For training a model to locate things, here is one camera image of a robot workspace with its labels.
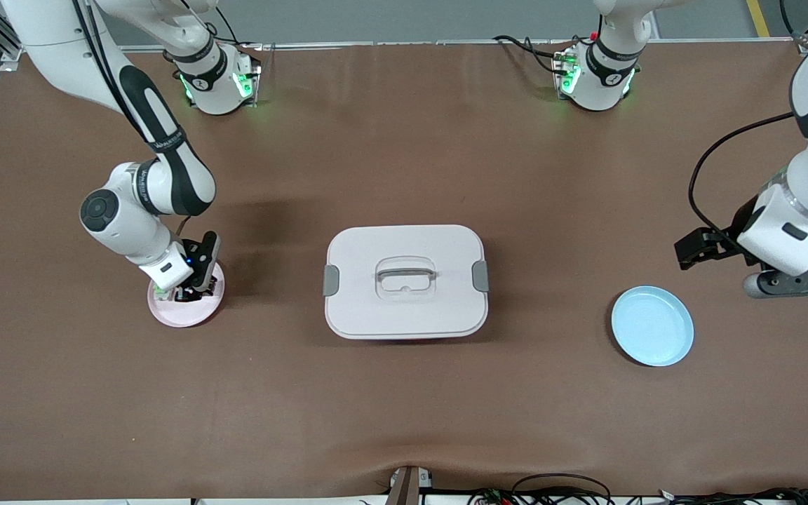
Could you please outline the pink round plate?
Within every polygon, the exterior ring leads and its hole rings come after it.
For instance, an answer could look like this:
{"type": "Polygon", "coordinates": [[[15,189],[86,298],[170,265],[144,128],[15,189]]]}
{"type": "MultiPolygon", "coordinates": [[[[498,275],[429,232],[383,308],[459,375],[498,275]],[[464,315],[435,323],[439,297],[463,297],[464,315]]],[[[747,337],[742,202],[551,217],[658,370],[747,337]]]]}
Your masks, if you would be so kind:
{"type": "Polygon", "coordinates": [[[193,302],[176,302],[175,295],[179,288],[170,292],[158,290],[154,282],[147,288],[147,306],[153,317],[171,328],[190,328],[214,316],[222,306],[227,286],[222,265],[217,263],[211,276],[211,290],[205,291],[199,300],[193,302]]]}

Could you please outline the white lidded storage box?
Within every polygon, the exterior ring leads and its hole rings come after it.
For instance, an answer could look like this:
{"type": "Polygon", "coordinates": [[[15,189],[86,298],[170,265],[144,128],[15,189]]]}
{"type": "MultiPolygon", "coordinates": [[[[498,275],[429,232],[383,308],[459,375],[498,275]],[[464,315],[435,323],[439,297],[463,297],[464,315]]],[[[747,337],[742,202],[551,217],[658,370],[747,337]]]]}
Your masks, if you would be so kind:
{"type": "Polygon", "coordinates": [[[480,237],[459,224],[352,227],[328,244],[325,320],[353,341],[473,335],[490,312],[480,237]]]}

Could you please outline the brown table mat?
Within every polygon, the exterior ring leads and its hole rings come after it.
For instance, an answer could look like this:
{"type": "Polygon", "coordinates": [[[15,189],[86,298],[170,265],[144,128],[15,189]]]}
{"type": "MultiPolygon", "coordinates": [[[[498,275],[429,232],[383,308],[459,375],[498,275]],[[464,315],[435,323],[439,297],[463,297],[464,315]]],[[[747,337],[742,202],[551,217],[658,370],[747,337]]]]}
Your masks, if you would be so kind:
{"type": "Polygon", "coordinates": [[[148,278],[90,238],[84,197],[149,158],[125,119],[0,76],[0,501],[372,494],[578,473],[619,494],[808,488],[808,297],[750,299],[741,259],[681,271],[696,160],[788,109],[786,41],[654,43],[624,102],[561,102],[498,45],[279,51],[260,102],[186,106],[133,55],[215,174],[186,236],[222,236],[220,311],[157,322],[148,278]],[[353,342],[328,328],[328,244],[350,227],[462,224],[485,246],[474,335],[353,342]],[[654,368],[615,342],[638,285],[694,343],[654,368]]]}

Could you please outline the light blue round plate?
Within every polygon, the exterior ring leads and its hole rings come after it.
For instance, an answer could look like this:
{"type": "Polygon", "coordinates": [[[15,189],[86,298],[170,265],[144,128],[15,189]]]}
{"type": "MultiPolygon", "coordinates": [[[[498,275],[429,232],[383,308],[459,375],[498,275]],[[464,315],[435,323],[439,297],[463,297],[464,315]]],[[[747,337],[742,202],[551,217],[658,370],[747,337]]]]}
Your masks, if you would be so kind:
{"type": "Polygon", "coordinates": [[[685,304],[655,285],[622,292],[610,311],[610,330],[619,348],[647,367],[675,365],[694,343],[694,323],[685,304]]]}

